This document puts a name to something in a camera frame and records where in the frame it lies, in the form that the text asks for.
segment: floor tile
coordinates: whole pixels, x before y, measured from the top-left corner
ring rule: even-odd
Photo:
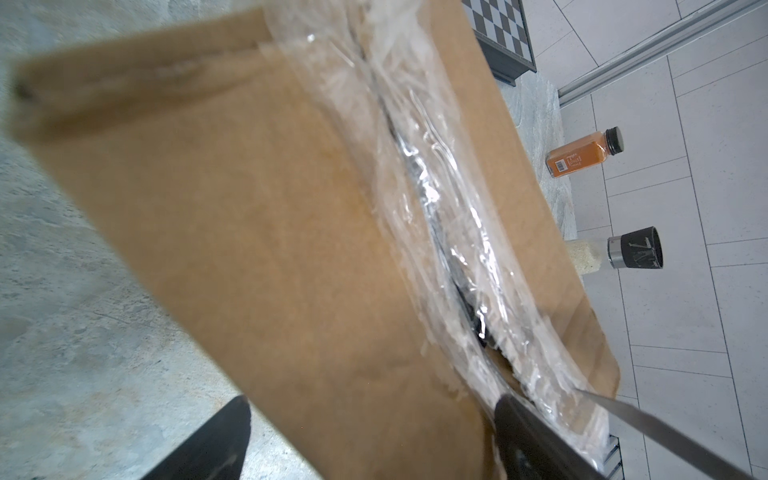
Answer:
[[[768,238],[707,245],[711,266],[768,263]]]
[[[563,117],[566,144],[594,133],[594,111],[589,95],[562,108],[560,113]]]
[[[611,227],[595,228],[578,233],[579,238],[599,238],[607,241],[611,237]],[[608,345],[619,363],[621,383],[619,395],[637,398],[632,371],[632,356],[627,336],[627,320],[624,318],[624,301],[621,299],[621,286],[616,270],[602,269],[584,275],[584,290],[592,304],[595,315],[603,327]]]
[[[685,18],[699,8],[709,5],[712,1],[713,0],[677,0],[677,7],[680,9],[680,15]]]
[[[523,0],[523,8],[535,57],[573,31],[554,0]]]
[[[768,265],[712,269],[753,465],[768,468]]]
[[[768,36],[673,79],[678,97],[768,59]]]
[[[745,471],[744,445],[733,380],[635,366],[640,407],[696,439]],[[646,438],[651,478],[709,478]]]
[[[538,54],[536,67],[558,88],[562,88],[597,67],[597,64],[578,36],[571,32],[544,53]]]
[[[665,58],[594,92],[592,100],[598,130],[618,126],[624,136],[624,151],[604,163],[606,177],[685,157]]]
[[[655,226],[664,248],[662,270],[620,270],[630,343],[725,352],[690,178],[608,200],[614,235]]]
[[[554,3],[558,4],[558,7],[560,7],[560,9],[563,9],[566,6],[568,6],[568,4],[570,4],[572,1],[574,0],[554,0]]]
[[[730,377],[726,353],[633,345],[632,362],[636,366]]]
[[[752,476],[759,480],[768,480],[768,468],[752,465]]]
[[[768,25],[768,5],[764,5],[733,22],[669,54],[673,77],[704,65],[737,48],[764,37]]]
[[[641,170],[619,175],[618,177],[607,178],[605,180],[605,190],[608,196],[624,194],[626,192],[637,190],[638,188],[658,185],[670,180],[690,177],[690,168],[688,168],[688,158],[677,158],[662,164],[646,167]]]
[[[637,406],[636,399],[619,397],[618,400]],[[624,464],[624,477],[627,480],[650,479],[643,434],[613,415],[610,416],[608,425],[611,434],[619,438],[621,462]]]
[[[680,20],[675,0],[574,0],[563,13],[599,65]]]
[[[766,78],[768,61],[677,99],[708,243],[768,237]]]
[[[568,177],[573,191],[576,228],[589,230],[610,225],[603,169],[598,165],[574,172]]]

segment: black jar lid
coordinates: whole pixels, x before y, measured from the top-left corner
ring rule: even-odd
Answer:
[[[608,144],[608,151],[611,155],[624,151],[624,137],[621,136],[619,127],[609,128],[605,131],[605,142]]]
[[[628,268],[662,268],[664,255],[656,227],[648,227],[621,236],[621,256]]]

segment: orange spice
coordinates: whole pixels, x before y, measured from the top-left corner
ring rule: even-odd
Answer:
[[[605,132],[596,131],[591,135],[572,141],[568,145],[549,152],[547,167],[552,177],[562,177],[592,165],[601,164],[608,155],[624,151],[624,140],[618,127]]]

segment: black and white checkered pattern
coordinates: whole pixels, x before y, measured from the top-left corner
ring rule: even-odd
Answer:
[[[520,0],[462,0],[462,3],[476,32],[531,61],[531,42],[523,25]]]

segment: cardboard flap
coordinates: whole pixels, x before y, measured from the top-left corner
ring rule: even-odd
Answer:
[[[458,2],[432,33],[540,309],[597,391],[618,367]],[[439,349],[260,10],[17,69],[12,122],[138,279],[326,478],[487,478]]]

